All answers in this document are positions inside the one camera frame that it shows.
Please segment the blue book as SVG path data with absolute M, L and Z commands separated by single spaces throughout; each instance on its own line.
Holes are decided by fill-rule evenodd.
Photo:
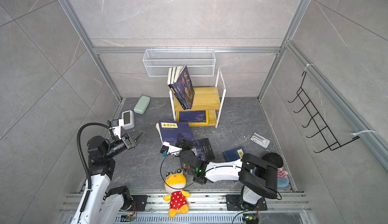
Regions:
M 236 147 L 230 150 L 223 151 L 223 156 L 226 162 L 236 161 L 242 159 L 244 156 L 245 150 L 242 146 Z

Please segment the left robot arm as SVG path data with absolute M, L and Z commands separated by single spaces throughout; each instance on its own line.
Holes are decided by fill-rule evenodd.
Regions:
M 128 134 L 121 134 L 123 120 L 108 121 L 107 124 L 87 123 L 83 125 L 76 137 L 78 153 L 86 173 L 86 188 L 82 199 L 71 219 L 73 224 L 112 224 L 120 211 L 126 211 L 127 218 L 136 218 L 139 211 L 144 211 L 147 204 L 146 195 L 131 196 L 127 186 L 108 189 L 112 180 L 114 157 L 125 150 L 136 147 L 136 139 Z M 111 140 L 103 136 L 89 139 L 88 158 L 84 157 L 81 146 L 81 133 L 89 126 L 100 126 L 109 130 Z

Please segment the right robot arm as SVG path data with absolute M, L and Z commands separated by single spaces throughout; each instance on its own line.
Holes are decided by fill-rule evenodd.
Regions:
M 265 199 L 281 199 L 277 191 L 277 166 L 244 153 L 242 157 L 229 162 L 214 162 L 215 156 L 207 138 L 189 140 L 178 134 L 176 147 L 181 167 L 193 182 L 201 185 L 207 182 L 235 181 L 243 184 L 238 208 L 252 208 Z

